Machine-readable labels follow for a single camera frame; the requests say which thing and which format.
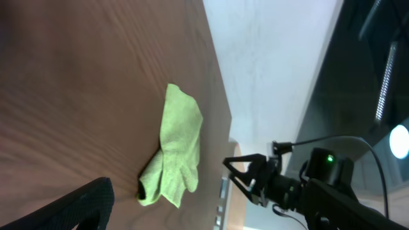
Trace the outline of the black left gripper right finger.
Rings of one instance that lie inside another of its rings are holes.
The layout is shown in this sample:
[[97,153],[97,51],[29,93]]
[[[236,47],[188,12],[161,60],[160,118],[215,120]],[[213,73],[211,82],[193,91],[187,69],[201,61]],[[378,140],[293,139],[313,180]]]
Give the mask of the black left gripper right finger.
[[303,214],[309,229],[325,229],[322,217],[329,220],[331,229],[406,229],[316,179],[303,189]]

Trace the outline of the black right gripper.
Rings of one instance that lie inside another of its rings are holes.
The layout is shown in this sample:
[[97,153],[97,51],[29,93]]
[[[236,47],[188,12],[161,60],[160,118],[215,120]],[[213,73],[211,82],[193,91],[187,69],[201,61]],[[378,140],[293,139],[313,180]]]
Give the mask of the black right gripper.
[[[247,171],[240,172],[233,167],[232,163],[235,162],[249,163]],[[229,175],[229,179],[251,203],[266,207],[269,202],[274,202],[284,210],[304,212],[301,201],[301,182],[281,175],[278,159],[268,158],[266,160],[265,155],[257,153],[240,157],[227,157],[223,160],[223,165],[233,174],[258,173],[256,182],[248,188],[244,187],[236,176]]]

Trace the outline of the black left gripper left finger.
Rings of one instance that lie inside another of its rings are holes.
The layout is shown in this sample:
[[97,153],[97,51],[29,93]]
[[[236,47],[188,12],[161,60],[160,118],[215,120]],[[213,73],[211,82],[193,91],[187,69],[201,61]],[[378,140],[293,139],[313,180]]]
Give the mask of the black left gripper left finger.
[[1,230],[105,230],[114,205],[111,180],[97,178]]

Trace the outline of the green microfiber cloth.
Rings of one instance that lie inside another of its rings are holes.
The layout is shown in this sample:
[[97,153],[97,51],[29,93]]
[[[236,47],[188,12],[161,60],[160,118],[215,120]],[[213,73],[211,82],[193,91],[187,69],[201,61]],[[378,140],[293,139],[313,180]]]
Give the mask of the green microfiber cloth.
[[160,125],[160,147],[139,177],[137,200],[149,206],[166,198],[179,208],[186,190],[196,191],[203,116],[195,99],[168,84]]

